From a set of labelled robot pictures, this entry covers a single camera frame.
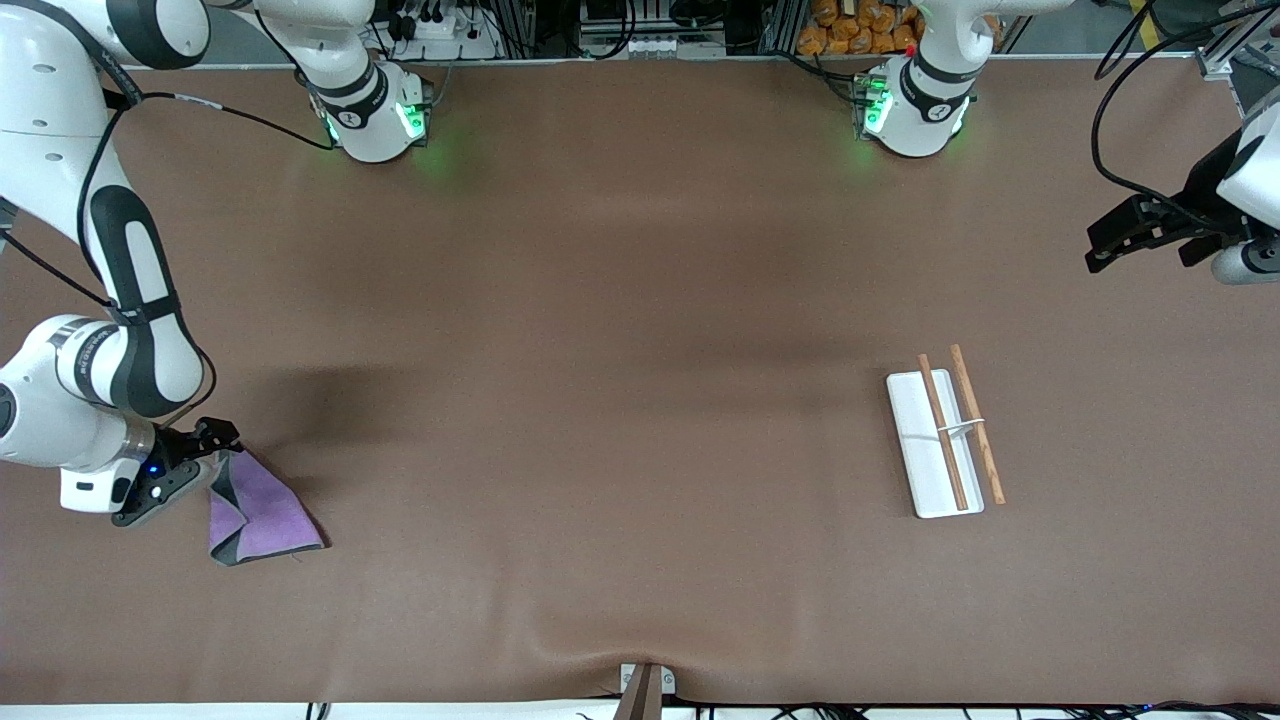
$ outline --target brown tablecloth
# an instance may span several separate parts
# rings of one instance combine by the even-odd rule
[[[0,701],[1280,700],[1276,290],[1085,273],[1088,61],[905,160],[782,63],[460,69],[378,167],[152,101],[118,149],[234,420],[332,537],[221,569],[3,466]],[[429,74],[439,77],[438,70]],[[148,74],[319,135],[288,73]],[[1105,150],[1238,123],[1151,63]],[[87,278],[74,247],[19,232]],[[3,350],[92,311],[4,254]],[[913,516],[884,375],[959,342],[1009,505]]]

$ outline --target purple towel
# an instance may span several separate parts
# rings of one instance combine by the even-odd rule
[[[209,555],[219,565],[324,548],[298,497],[248,452],[230,454],[209,489]]]

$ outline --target white rectangular tray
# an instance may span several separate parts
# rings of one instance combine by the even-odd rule
[[[968,510],[957,510],[951,493],[951,478],[947,477],[946,460],[942,457],[942,442],[938,439],[937,425],[933,424],[933,410],[924,389],[924,375],[916,373],[895,373],[886,380],[888,401],[893,406],[893,424],[897,425],[897,442],[902,446],[902,461],[906,464],[906,479],[911,484],[911,500],[915,514],[920,518],[946,518],[950,515],[970,515],[982,512],[982,488],[978,486],[978,470],[973,464],[969,442],[961,430],[951,430],[951,447],[955,448],[956,465],[960,466],[960,483],[964,486]],[[951,373],[933,370],[933,384],[938,388],[942,402],[942,416],[947,425],[960,421],[960,406],[951,386]]]

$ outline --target white robotic arm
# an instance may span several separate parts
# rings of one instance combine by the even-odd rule
[[[360,32],[374,0],[206,0],[261,29],[302,72],[312,105],[342,147],[362,163],[381,163],[426,137],[429,99],[422,78],[375,63]]]
[[[1185,241],[1184,266],[1212,258],[1226,284],[1280,281],[1280,88],[1258,102],[1239,131],[1202,158],[1171,196],[1187,213],[1133,195],[1089,225],[1084,259],[1100,273],[1137,250]],[[1188,214],[1198,220],[1193,222]]]
[[[155,222],[110,142],[86,187],[108,127],[99,69],[187,67],[207,40],[198,0],[0,0],[0,196],[82,238],[111,301],[111,320],[45,320],[0,368],[0,459],[60,468],[73,510],[118,511],[140,475],[183,460],[186,437],[145,418],[204,379]]]
[[[925,19],[914,55],[896,56],[870,70],[883,78],[861,110],[863,132],[909,158],[933,155],[960,131],[969,90],[991,58],[993,36],[986,15],[1033,15],[1060,10],[1073,0],[918,0]]]

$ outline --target chopstick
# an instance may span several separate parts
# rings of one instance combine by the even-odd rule
[[[956,451],[951,447],[951,430],[946,429],[947,419],[942,414],[942,401],[938,398],[938,388],[933,384],[933,369],[929,368],[929,356],[923,352],[916,356],[920,363],[920,375],[924,377],[924,392],[929,396],[929,407],[933,410],[933,424],[938,428],[938,442],[942,443],[942,459],[947,464],[947,475],[951,477],[951,495],[956,500],[956,510],[968,510],[969,501],[964,497],[964,486],[960,484],[960,468],[956,465]]]
[[[956,375],[960,378],[960,397],[964,398],[964,411],[970,420],[982,418],[978,411],[978,397],[973,393],[973,383],[969,382],[969,369],[965,368],[964,355],[960,346],[951,346],[951,364],[955,365]],[[991,483],[991,496],[996,505],[1005,503],[1005,488],[1000,484],[1000,473],[996,471],[996,457],[991,454],[991,441],[987,439],[987,423],[978,423],[978,452],[982,454],[982,468],[987,473],[987,482]]]

